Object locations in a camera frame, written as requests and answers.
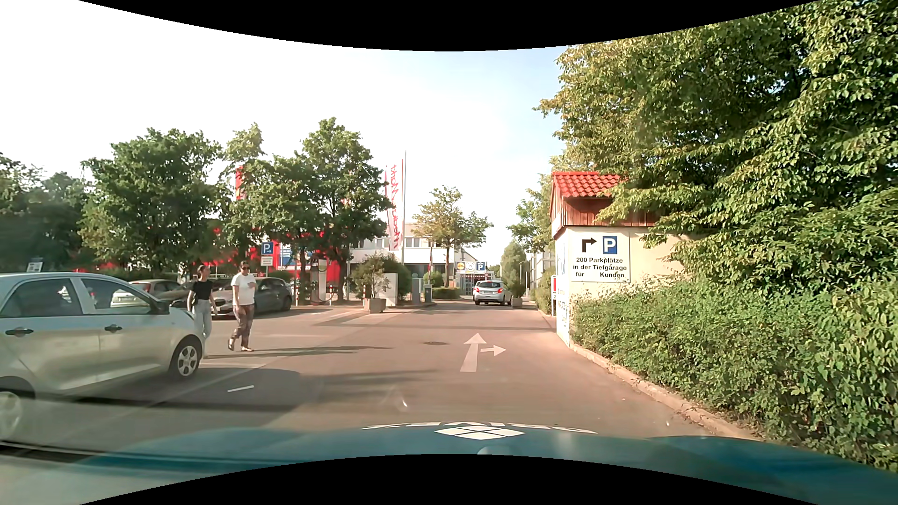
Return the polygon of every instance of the white arrow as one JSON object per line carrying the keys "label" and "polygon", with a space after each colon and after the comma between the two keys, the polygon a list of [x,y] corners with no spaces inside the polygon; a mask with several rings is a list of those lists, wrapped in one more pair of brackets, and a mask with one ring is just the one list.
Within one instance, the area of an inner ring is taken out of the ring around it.
{"label": "white arrow", "polygon": [[466,344],[470,344],[471,346],[468,348],[468,354],[464,357],[464,363],[462,363],[462,372],[476,372],[477,371],[477,346],[486,343],[482,337],[480,337],[479,333],[474,334]]}
{"label": "white arrow", "polygon": [[493,347],[490,347],[489,349],[481,349],[480,352],[492,352],[493,356],[498,356],[500,352],[505,352],[505,349],[503,349],[497,345],[494,345]]}

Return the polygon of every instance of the concrete planter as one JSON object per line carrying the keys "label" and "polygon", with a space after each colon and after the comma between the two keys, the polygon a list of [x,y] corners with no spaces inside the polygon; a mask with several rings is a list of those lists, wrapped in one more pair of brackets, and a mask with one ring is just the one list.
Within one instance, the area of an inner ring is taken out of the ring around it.
{"label": "concrete planter", "polygon": [[369,314],[380,314],[387,308],[386,298],[368,298],[365,300],[365,306]]}

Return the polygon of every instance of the hubcap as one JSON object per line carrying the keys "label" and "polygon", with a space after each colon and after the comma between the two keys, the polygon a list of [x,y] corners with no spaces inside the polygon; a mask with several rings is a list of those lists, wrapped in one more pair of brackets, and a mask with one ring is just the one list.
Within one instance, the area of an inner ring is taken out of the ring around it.
{"label": "hubcap", "polygon": [[178,373],[183,377],[188,377],[192,375],[193,372],[197,371],[198,364],[199,353],[197,352],[197,348],[192,345],[184,347],[184,349],[180,350],[180,353],[178,353]]}
{"label": "hubcap", "polygon": [[0,440],[10,438],[22,423],[25,409],[22,398],[11,391],[0,391]]}

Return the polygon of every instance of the black top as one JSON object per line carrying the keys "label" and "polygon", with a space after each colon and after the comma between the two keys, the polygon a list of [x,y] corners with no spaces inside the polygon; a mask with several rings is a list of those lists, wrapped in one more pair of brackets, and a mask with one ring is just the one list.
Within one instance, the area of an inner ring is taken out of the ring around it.
{"label": "black top", "polygon": [[193,281],[193,286],[190,286],[190,291],[195,293],[194,296],[197,300],[208,300],[212,295],[212,281],[195,280]]}

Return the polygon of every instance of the car door handle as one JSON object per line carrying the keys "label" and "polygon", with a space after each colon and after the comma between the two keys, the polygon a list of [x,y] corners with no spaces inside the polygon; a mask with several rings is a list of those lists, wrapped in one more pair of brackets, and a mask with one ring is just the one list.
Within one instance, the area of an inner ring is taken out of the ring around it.
{"label": "car door handle", "polygon": [[6,330],[7,335],[15,335],[17,337],[24,337],[25,335],[29,335],[34,333],[34,330],[29,328],[15,328],[13,330]]}

